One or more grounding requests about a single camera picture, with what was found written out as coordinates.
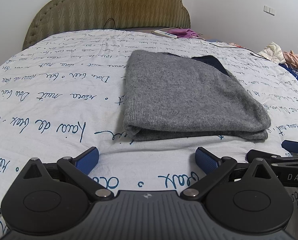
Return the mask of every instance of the white remote control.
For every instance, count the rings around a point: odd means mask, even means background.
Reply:
[[[157,36],[162,36],[162,37],[167,37],[167,38],[178,38],[176,35],[170,34],[170,33],[166,33],[166,32],[162,32],[159,30],[153,31],[153,34],[156,34]]]

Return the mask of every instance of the bed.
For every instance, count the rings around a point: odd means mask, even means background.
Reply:
[[[115,194],[122,189],[181,192],[204,176],[194,161],[200,146],[238,162],[245,162],[250,149],[289,154],[281,142],[298,141],[297,80],[246,49],[125,30],[161,26],[190,27],[181,0],[52,0],[37,13],[24,50],[0,67],[0,202],[31,157],[55,162],[91,146],[100,158],[89,176]],[[268,139],[131,140],[122,128],[124,82],[137,49],[215,56],[268,112]],[[298,189],[287,190],[298,195]],[[298,238],[298,199],[287,230]],[[0,236],[4,233],[0,219]]]

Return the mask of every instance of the folded gray sweater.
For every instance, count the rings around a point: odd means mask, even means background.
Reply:
[[[268,114],[232,74],[190,58],[144,50],[132,52],[128,65],[123,126],[132,139],[267,139]]]

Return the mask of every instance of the white bedsheet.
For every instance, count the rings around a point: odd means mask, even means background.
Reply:
[[[267,110],[272,120],[268,139],[255,143],[210,136],[133,142],[122,128],[122,116],[127,61],[137,49],[217,57]],[[204,176],[194,161],[197,147],[243,162],[250,149],[285,156],[281,148],[285,139],[298,141],[298,82],[282,67],[245,49],[148,33],[92,30],[51,36],[0,67],[0,202],[34,156],[55,162],[96,146],[99,163],[89,176],[114,193],[120,189],[181,192]],[[298,202],[294,205],[298,212]],[[298,220],[295,223],[291,230],[298,231]]]

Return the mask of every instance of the light switch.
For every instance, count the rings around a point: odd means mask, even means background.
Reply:
[[[275,15],[275,14],[276,14],[276,10],[273,9],[273,8],[270,8],[269,13],[270,13],[271,15]]]

